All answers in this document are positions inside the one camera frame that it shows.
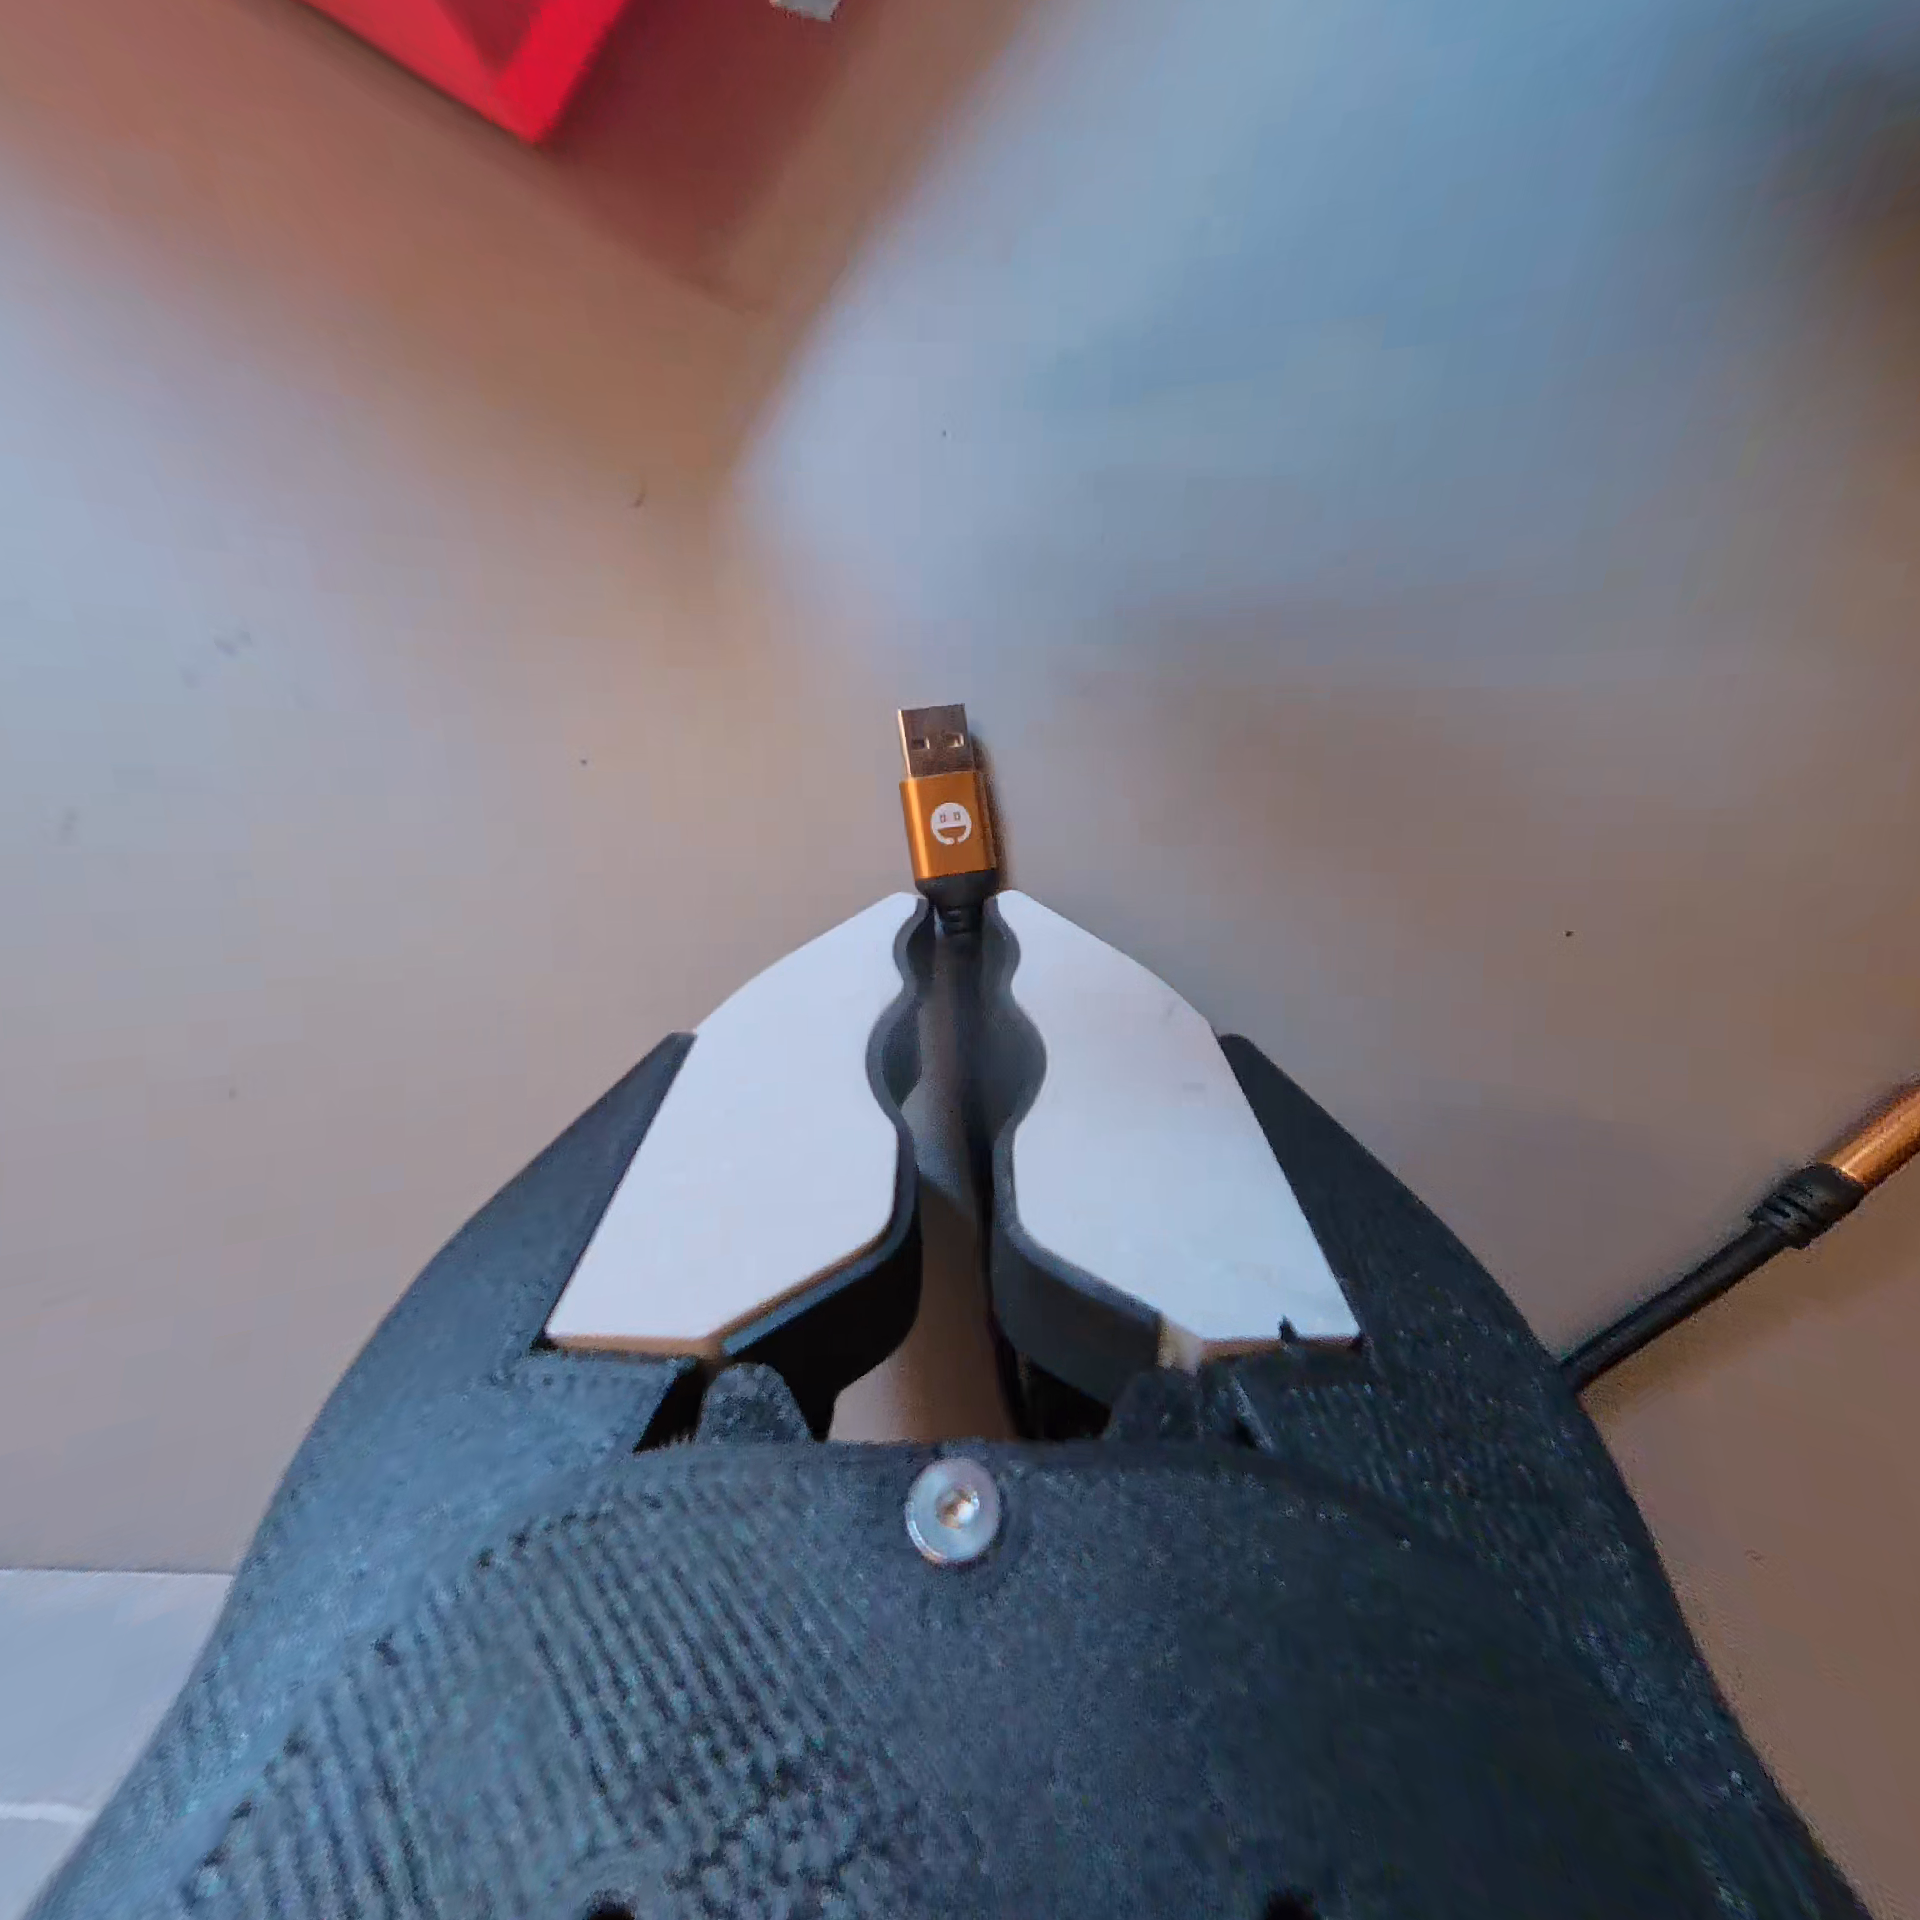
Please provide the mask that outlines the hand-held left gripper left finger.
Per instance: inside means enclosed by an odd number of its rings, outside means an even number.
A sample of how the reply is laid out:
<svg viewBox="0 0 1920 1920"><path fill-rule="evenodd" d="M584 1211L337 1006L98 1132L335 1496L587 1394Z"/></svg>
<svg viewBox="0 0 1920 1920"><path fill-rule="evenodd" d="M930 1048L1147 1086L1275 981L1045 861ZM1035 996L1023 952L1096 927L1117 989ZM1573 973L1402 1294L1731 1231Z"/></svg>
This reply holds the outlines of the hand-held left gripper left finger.
<svg viewBox="0 0 1920 1920"><path fill-rule="evenodd" d="M921 1307L926 901L887 895L689 1037L545 1320L566 1354L760 1365L814 1432Z"/></svg>

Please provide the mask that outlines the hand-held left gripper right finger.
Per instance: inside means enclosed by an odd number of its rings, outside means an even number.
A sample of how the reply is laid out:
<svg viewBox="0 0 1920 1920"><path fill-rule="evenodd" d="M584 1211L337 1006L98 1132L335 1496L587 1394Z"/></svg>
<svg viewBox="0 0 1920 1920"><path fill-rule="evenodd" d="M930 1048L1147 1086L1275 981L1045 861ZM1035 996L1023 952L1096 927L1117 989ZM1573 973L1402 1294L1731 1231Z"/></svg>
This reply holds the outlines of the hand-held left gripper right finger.
<svg viewBox="0 0 1920 1920"><path fill-rule="evenodd" d="M1142 1375L1360 1344L1210 1020L1019 892L979 932L979 1203L1023 1429L1101 1429Z"/></svg>

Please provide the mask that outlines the red plastic bin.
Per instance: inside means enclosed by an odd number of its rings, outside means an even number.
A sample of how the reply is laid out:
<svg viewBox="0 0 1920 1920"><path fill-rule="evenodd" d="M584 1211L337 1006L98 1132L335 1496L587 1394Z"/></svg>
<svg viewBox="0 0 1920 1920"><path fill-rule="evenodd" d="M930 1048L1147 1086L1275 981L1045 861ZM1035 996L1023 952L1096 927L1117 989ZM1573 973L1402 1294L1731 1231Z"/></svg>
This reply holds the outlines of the red plastic bin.
<svg viewBox="0 0 1920 1920"><path fill-rule="evenodd" d="M528 149L559 128L633 3L306 3Z"/></svg>

